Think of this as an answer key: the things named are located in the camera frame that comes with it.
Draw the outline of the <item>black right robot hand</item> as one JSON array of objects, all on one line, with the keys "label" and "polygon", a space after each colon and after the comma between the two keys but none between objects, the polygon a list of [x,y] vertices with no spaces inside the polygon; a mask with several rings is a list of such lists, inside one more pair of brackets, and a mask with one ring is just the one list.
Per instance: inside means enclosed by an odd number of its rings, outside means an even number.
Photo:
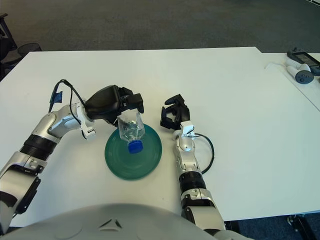
[{"label": "black right robot hand", "polygon": [[177,94],[167,99],[161,108],[160,125],[166,129],[180,130],[181,123],[190,120],[190,110],[184,98]]}]

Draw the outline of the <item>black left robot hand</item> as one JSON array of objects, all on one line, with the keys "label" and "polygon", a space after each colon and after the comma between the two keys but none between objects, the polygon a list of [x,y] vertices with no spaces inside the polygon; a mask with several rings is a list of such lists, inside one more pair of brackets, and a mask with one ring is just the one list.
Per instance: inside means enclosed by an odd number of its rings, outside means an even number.
[{"label": "black left robot hand", "polygon": [[144,113],[141,94],[117,85],[107,86],[97,91],[85,102],[85,112],[91,120],[104,120],[117,127],[118,116],[126,110],[138,110]]}]

